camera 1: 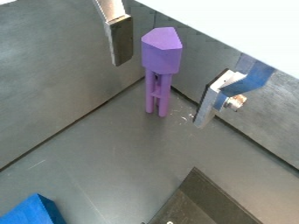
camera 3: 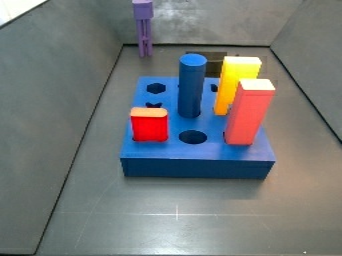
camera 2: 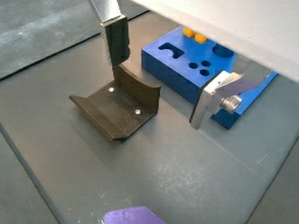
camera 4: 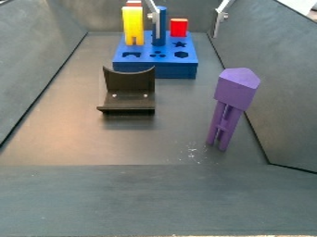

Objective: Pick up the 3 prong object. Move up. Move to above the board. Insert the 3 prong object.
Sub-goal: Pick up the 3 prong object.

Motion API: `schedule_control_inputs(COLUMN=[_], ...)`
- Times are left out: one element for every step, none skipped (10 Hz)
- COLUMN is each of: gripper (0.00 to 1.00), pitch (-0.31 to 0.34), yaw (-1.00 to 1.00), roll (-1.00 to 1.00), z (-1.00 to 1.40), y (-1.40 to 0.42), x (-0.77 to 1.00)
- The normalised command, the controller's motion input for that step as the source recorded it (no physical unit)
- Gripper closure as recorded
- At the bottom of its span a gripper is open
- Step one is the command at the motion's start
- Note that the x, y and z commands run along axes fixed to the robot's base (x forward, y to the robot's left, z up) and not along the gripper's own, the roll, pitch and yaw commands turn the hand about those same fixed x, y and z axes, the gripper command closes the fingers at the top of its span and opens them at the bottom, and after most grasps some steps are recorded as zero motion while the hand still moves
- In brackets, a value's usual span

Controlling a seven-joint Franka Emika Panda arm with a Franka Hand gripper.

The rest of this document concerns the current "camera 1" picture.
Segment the silver blue gripper right finger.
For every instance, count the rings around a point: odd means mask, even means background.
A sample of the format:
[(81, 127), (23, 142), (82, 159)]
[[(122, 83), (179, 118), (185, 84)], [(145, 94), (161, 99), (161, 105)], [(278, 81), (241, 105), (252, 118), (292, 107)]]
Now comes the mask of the silver blue gripper right finger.
[(204, 128), (224, 109), (238, 111), (245, 105), (246, 92), (262, 88), (277, 69), (242, 53), (233, 70), (225, 69), (208, 84), (194, 117), (194, 124)]

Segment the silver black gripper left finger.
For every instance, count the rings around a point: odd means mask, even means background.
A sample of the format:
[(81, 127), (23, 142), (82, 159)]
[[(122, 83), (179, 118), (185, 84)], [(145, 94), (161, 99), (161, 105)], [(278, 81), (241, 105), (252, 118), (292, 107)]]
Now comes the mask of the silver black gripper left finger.
[(134, 56), (134, 19), (122, 0), (93, 0), (102, 17), (113, 64), (119, 67)]

